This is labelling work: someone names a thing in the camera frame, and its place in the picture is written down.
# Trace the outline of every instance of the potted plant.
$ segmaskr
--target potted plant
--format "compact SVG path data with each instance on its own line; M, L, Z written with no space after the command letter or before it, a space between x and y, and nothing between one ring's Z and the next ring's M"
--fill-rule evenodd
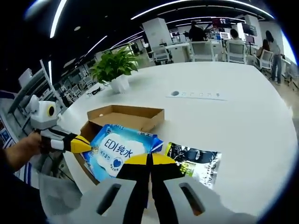
M115 93L125 92L129 88L127 76L131 75L131 71L137 71L136 58L126 48L114 54L103 54L101 61L91 68L93 79L102 84L109 83Z

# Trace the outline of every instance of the cardboard box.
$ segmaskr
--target cardboard box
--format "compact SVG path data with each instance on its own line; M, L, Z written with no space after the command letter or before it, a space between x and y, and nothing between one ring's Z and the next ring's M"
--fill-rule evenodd
M81 128L81 135L88 141L92 141L106 124L122 125L150 133L155 126L164 121L164 109L110 105L89 111L87 116L88 121ZM79 154L75 154L75 157L89 178L98 184L99 182L84 166L84 158Z

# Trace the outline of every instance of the round table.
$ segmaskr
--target round table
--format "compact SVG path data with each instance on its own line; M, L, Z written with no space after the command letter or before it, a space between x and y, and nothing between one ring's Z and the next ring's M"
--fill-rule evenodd
M298 142L290 109L255 67L174 63L140 69L129 82L125 94L113 94L110 87L92 97L84 94L59 125L80 133L87 111L111 104L164 108L164 123L152 130L165 142L164 150L172 141L222 152L214 191L227 208L261 215L272 206L292 173ZM219 93L225 100L167 97L173 91ZM74 155L64 157L81 192L92 188Z

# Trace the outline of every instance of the white flower pot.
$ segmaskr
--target white flower pot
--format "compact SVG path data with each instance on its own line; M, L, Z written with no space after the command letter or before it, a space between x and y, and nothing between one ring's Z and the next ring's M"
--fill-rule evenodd
M130 88L126 75L118 76L109 82L109 84L114 93L125 93Z

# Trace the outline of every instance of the wet wipes package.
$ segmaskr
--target wet wipes package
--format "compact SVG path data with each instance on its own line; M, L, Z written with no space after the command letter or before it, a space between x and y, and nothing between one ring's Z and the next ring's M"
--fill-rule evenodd
M98 181L116 177L124 162L134 155L162 150L156 134L144 133L120 125L104 125L91 142L92 151L83 153Z
M213 188L221 159L220 152L203 151L170 142L165 154L176 161L183 174Z

